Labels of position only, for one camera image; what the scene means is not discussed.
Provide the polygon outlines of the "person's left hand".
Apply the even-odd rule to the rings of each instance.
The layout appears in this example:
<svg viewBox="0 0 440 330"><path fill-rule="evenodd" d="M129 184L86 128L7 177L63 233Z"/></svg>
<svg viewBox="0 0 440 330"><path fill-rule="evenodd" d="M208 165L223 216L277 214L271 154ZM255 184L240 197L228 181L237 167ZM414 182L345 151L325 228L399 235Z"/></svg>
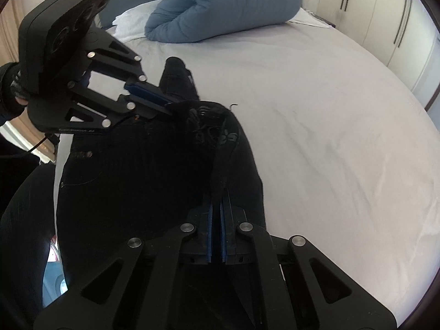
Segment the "person's left hand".
<svg viewBox="0 0 440 330"><path fill-rule="evenodd" d="M21 106L27 106L28 105L28 101L23 99L23 98L19 98L19 97L15 97L16 101L18 104L20 104Z"/></svg>

